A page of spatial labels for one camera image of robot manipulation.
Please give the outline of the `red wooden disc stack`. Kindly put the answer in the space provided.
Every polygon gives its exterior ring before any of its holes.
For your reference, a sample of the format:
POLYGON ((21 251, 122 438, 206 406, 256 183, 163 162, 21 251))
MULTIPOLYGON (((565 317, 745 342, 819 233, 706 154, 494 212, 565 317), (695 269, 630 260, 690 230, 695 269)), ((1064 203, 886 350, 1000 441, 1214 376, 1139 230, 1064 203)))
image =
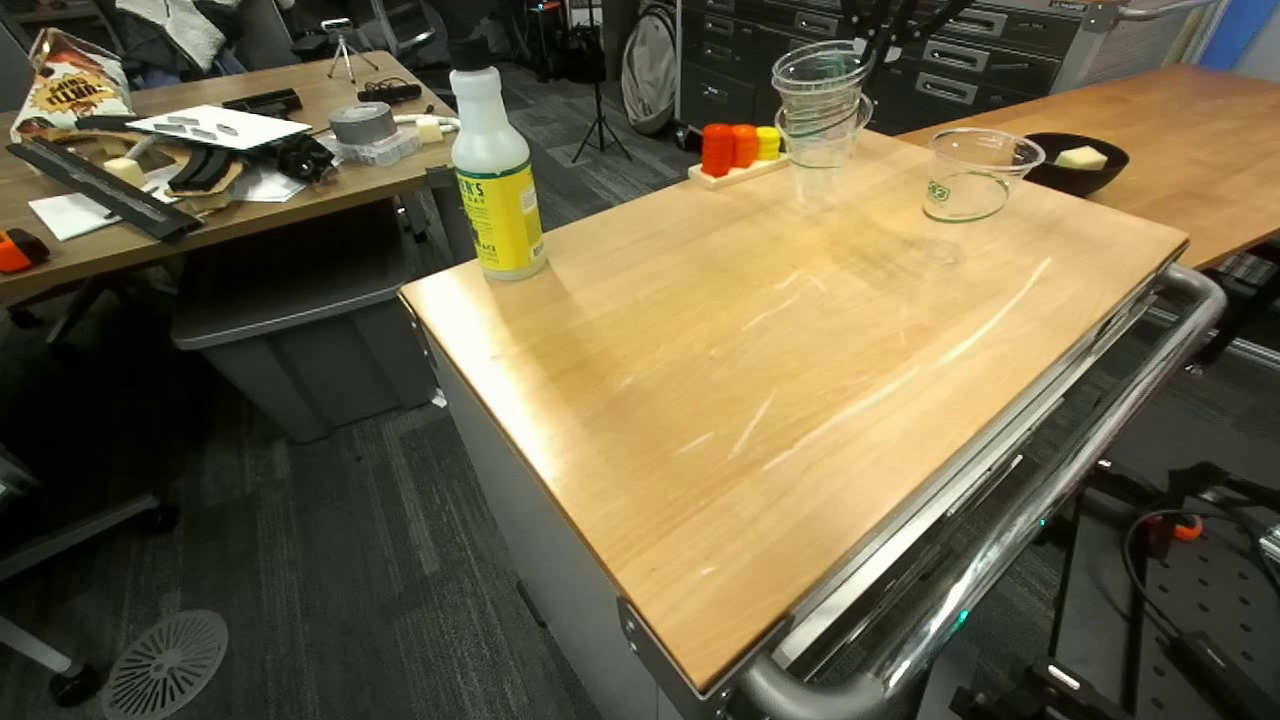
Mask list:
POLYGON ((725 177, 735 166, 735 141, 730 124, 709 124, 700 134, 700 170, 725 177))

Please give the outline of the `orange wooden disc stack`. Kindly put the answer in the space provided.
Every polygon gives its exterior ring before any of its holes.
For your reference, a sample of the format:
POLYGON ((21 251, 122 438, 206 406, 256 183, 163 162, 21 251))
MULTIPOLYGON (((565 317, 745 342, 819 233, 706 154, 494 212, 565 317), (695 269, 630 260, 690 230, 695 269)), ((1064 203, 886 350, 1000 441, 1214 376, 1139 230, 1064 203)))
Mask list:
POLYGON ((734 124, 734 170, 750 170, 759 158, 758 124, 734 124))

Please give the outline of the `yellow wooden disc stack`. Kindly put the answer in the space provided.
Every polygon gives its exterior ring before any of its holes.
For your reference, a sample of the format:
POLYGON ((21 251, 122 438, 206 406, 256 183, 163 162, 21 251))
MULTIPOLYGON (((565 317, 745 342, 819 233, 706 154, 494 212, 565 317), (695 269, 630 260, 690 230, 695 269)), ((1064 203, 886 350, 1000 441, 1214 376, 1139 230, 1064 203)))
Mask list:
POLYGON ((758 162, 781 162, 785 158, 785 136, 776 124, 758 129, 758 162))

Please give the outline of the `spray bottle yellow label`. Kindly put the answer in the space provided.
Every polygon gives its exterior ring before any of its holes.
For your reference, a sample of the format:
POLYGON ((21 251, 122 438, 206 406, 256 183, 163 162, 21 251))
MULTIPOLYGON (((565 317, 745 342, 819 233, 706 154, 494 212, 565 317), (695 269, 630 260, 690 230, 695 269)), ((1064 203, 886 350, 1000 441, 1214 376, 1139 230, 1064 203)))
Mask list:
POLYGON ((477 233, 477 260, 490 280, 517 280, 546 269, 540 201, 528 141, 512 129, 495 70, 449 71, 462 134, 454 170, 465 218, 477 233))

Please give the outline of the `grey tool cart body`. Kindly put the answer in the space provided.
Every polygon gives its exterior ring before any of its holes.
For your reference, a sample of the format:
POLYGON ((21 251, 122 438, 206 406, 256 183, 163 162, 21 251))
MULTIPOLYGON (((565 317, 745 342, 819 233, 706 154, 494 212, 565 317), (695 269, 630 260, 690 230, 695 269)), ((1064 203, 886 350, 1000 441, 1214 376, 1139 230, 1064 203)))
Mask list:
POLYGON ((517 577, 603 720, 709 720, 725 654, 695 609, 717 565, 683 547, 690 458, 645 421, 650 396, 578 346, 433 319, 470 461, 517 577))

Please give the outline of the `grey tape roll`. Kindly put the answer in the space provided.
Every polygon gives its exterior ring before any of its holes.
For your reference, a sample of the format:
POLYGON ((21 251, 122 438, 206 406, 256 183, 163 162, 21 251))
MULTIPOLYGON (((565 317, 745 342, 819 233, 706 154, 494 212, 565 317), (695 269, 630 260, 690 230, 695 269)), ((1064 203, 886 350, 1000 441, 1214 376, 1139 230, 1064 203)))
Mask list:
POLYGON ((376 144, 398 134, 391 107, 386 102, 348 106, 328 121, 328 129, 340 144, 376 144))

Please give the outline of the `clear plastic cup green logo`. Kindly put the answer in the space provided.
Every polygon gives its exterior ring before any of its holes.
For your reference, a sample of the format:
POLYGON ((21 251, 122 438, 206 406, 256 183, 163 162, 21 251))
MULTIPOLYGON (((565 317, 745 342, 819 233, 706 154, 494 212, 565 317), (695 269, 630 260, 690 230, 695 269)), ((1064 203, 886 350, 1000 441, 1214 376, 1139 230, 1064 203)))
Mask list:
POLYGON ((977 224, 995 218, 1013 188, 1049 162, 1049 154, 1000 129, 944 129, 929 141, 925 218, 941 224, 977 224))

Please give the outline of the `black plate with food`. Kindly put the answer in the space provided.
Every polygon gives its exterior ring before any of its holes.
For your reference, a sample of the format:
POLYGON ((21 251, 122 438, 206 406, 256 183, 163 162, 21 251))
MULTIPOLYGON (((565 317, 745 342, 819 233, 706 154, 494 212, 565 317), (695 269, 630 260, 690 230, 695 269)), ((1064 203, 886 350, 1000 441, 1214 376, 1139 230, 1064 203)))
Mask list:
POLYGON ((1032 179, 1073 198, 1093 198, 1129 170, 1129 154, 1080 134, 1037 134, 1045 162, 1032 170, 1032 179))

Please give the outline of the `brown office desk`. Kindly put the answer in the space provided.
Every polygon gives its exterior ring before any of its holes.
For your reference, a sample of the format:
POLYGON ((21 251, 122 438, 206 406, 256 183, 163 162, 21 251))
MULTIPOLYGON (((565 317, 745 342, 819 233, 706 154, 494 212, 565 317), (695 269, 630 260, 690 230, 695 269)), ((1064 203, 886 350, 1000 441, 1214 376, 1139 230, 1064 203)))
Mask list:
MULTIPOLYGON (((133 107, 142 116, 159 116, 159 111, 183 111, 200 106, 224 107, 229 102, 244 102, 244 98, 298 91, 301 98, 298 121, 309 134, 326 134, 332 116, 346 111, 355 102, 355 91, 376 79, 407 86, 412 71, 390 52, 360 52, 348 71, 340 71, 332 60, 304 60, 290 70, 148 87, 133 98, 133 107)), ((290 224, 332 218, 374 201, 391 201, 412 193, 428 172, 454 166, 449 141, 428 141, 386 166, 338 162, 322 179, 304 183, 291 201, 256 203, 256 201, 239 201, 239 188, 247 183, 247 162, 236 162, 231 154, 211 158, 211 154, 200 154, 198 144, 163 144, 163 141, 156 141, 152 154, 170 154, 175 162, 175 172, 200 179, 200 188, 183 198, 183 212, 198 218, 198 230, 173 240, 156 240, 133 230, 128 222, 86 233, 81 240, 57 240, 46 230, 46 222, 31 212, 31 203, 46 198, 65 198, 65 183, 24 166, 21 158, 0 154, 0 224, 24 230, 48 246, 46 263, 24 269, 18 277, 0 277, 0 306, 24 306, 65 283, 128 272, 142 263, 156 263, 156 260, 229 246, 229 240, 247 240, 267 230, 290 230, 290 224)))

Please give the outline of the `white paper sheet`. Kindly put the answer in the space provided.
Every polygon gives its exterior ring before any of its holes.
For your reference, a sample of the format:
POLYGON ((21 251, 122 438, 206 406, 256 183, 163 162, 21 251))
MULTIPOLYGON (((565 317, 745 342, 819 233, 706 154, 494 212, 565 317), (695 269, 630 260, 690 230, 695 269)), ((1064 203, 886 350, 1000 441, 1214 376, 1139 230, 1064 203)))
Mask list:
POLYGON ((236 111, 221 106, 198 106, 159 116, 142 116, 135 134, 247 154, 285 136, 301 136, 304 124, 260 111, 236 111))

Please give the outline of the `snack chip bag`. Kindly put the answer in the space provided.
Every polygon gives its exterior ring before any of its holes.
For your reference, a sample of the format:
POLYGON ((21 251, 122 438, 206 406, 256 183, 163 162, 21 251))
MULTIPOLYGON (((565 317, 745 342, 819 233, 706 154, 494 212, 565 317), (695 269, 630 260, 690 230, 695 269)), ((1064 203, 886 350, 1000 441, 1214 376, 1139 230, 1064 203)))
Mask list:
POLYGON ((115 52, 65 29, 41 29, 31 50, 31 86, 7 129, 11 141, 35 141, 71 129, 81 116, 128 116, 128 78, 115 52))

